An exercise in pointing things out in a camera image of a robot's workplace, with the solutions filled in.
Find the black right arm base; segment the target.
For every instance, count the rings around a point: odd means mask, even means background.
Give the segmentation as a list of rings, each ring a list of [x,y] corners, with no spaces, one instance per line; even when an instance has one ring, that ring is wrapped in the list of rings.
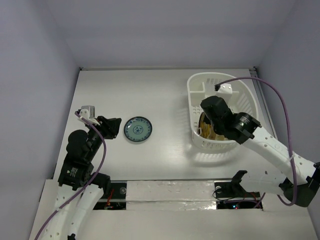
[[[214,183],[212,196],[218,201],[229,201],[240,198],[242,195],[233,189],[231,182],[218,181]]]

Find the cream plate with black characters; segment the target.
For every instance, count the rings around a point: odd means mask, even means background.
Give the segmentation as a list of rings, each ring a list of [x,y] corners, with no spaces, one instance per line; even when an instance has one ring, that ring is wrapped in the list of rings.
[[[226,141],[227,140],[223,135],[219,135],[216,133],[212,133],[210,135],[210,139],[215,140],[215,141]]]

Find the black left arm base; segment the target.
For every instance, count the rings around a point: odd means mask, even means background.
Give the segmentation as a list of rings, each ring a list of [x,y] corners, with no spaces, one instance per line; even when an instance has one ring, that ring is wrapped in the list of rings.
[[[126,181],[111,181],[110,190],[94,206],[94,210],[125,210],[126,209]]]

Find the teal blue patterned plate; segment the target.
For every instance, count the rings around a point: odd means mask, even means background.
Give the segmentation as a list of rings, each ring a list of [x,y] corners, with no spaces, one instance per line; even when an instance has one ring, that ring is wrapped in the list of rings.
[[[123,127],[125,138],[132,143],[145,142],[149,139],[152,132],[152,123],[143,116],[135,116],[130,118]]]

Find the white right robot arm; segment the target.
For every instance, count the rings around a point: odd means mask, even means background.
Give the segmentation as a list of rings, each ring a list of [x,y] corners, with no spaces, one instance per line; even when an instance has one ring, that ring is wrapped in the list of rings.
[[[229,189],[235,196],[246,192],[272,193],[299,207],[308,207],[320,188],[320,164],[290,152],[289,149],[245,112],[233,113],[225,100],[210,96],[200,104],[213,130],[255,152],[279,170],[276,176],[260,170],[239,170]]]

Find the white plastic dish rack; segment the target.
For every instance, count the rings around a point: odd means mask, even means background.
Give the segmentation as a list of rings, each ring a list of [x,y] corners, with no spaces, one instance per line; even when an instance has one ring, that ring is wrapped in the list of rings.
[[[187,81],[187,96],[192,141],[195,146],[211,152],[228,152],[239,145],[232,140],[218,141],[201,137],[198,134],[198,124],[202,100],[215,96],[215,85],[233,79],[234,76],[220,72],[200,72],[192,75]],[[244,112],[255,119],[259,118],[257,101],[249,87],[241,80],[230,82],[232,96],[222,97],[233,113]]]

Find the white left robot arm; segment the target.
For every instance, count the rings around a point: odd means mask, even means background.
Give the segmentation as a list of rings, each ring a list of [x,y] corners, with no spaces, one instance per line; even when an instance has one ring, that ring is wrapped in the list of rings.
[[[67,154],[58,177],[54,211],[40,227],[36,240],[77,240],[99,199],[110,194],[110,176],[94,170],[99,148],[106,158],[106,140],[117,137],[121,118],[92,117],[75,112],[88,131],[75,130],[68,137]]]

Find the yellow plate with brown rim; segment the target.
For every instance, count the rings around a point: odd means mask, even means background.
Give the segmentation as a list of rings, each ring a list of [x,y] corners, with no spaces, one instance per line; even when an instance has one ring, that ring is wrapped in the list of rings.
[[[213,138],[213,130],[212,125],[210,123],[206,123],[206,114],[202,112],[199,117],[198,122],[198,134],[205,139],[211,140]]]

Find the white foam front board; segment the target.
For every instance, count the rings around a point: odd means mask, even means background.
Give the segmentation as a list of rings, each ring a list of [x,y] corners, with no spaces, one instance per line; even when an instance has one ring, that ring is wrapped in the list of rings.
[[[80,229],[81,240],[315,240],[303,208],[93,210]]]

